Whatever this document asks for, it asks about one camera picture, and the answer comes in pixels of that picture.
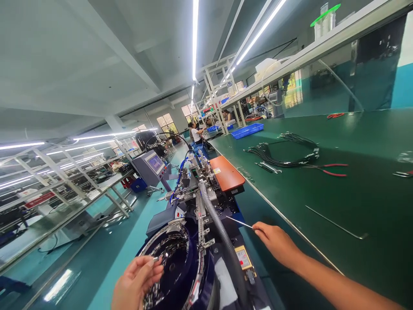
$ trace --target workbench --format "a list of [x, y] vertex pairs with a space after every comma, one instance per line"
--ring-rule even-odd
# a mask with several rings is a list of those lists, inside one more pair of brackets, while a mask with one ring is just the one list
[[[413, 151], [412, 120], [413, 109], [347, 113], [329, 120], [326, 115], [260, 120], [256, 123], [264, 124], [263, 131], [239, 140], [221, 136], [210, 143], [268, 203], [240, 202], [247, 224], [261, 220], [290, 228], [330, 267], [412, 308], [413, 178], [393, 175], [413, 170], [413, 153], [408, 153], [411, 163], [400, 160], [406, 157], [401, 153]], [[258, 156], [243, 152], [275, 142], [287, 131], [319, 143], [320, 158], [314, 164], [348, 164], [330, 169], [348, 176], [304, 167], [269, 173], [254, 164], [261, 161]], [[292, 142], [273, 144], [270, 150], [274, 158], [286, 161], [312, 151]], [[368, 236], [357, 239], [306, 205], [353, 234]], [[270, 255], [258, 251], [262, 257]]]

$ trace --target orange machine cover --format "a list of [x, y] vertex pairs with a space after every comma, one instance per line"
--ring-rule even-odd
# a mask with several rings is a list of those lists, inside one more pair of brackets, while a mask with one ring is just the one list
[[245, 183], [244, 177], [224, 156], [211, 159], [210, 164], [223, 192], [235, 189]]

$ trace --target blue container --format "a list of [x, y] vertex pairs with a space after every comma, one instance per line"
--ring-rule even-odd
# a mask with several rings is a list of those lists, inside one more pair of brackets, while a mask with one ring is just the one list
[[148, 186], [146, 185], [145, 181], [142, 178], [137, 178], [135, 182], [130, 185], [130, 189], [134, 193], [139, 193], [146, 189]]
[[207, 128], [207, 131], [208, 132], [216, 131], [216, 126], [211, 126], [211, 127]]
[[252, 124], [250, 126], [246, 126], [244, 128], [238, 129], [231, 133], [231, 135], [236, 139], [244, 138], [245, 136], [249, 136], [250, 134], [256, 133], [257, 131], [261, 131], [264, 129], [264, 124]]

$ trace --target wrench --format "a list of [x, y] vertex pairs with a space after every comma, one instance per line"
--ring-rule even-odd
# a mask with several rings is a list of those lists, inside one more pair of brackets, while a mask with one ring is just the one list
[[268, 167], [268, 168], [270, 168], [271, 170], [273, 170], [276, 174], [278, 173], [278, 172], [283, 172], [282, 170], [280, 170], [280, 169], [275, 169], [275, 168], [273, 168], [273, 167], [271, 167], [270, 165], [268, 165], [268, 164], [266, 164], [265, 162], [260, 162], [260, 164], [263, 164], [264, 166], [266, 166], [266, 167]]

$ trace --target machine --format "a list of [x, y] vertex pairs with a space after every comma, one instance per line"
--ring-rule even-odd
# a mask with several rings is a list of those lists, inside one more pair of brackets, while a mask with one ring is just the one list
[[245, 179], [223, 156], [208, 161], [190, 152], [137, 253], [162, 257], [164, 265], [145, 309], [272, 309], [239, 224], [227, 218], [243, 220], [235, 195]]
[[165, 166], [162, 159], [154, 150], [141, 154], [132, 160], [134, 167], [139, 171], [139, 175], [153, 191], [164, 192], [163, 189], [155, 187], [159, 181], [162, 182], [164, 188], [169, 192], [171, 190], [167, 180], [176, 179], [177, 176], [171, 174], [171, 166]]

